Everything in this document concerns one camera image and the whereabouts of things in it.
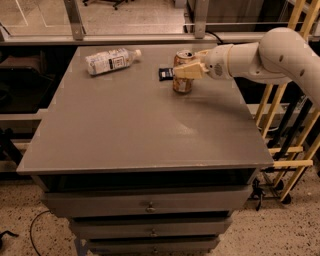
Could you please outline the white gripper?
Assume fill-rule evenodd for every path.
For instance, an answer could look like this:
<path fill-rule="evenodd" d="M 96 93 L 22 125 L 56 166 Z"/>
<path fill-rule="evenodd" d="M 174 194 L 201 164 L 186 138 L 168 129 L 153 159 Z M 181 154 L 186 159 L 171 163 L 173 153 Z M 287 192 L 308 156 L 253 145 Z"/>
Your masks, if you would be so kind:
<path fill-rule="evenodd" d="M 181 79 L 201 79 L 205 73 L 217 80 L 230 80 L 228 57 L 232 44 L 219 45 L 210 50 L 201 50 L 194 53 L 200 61 L 192 61 L 173 68 L 174 75 Z"/>

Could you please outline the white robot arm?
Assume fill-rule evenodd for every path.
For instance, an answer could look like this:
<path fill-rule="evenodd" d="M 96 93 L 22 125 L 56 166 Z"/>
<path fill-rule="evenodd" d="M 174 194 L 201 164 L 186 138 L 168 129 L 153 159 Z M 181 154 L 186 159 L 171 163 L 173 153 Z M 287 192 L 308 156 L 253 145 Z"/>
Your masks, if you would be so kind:
<path fill-rule="evenodd" d="M 177 78 L 216 80 L 235 77 L 262 84 L 295 82 L 320 109 L 320 56 L 296 31 L 280 27 L 264 34 L 260 41 L 225 44 L 195 54 L 187 64 L 173 68 Z"/>

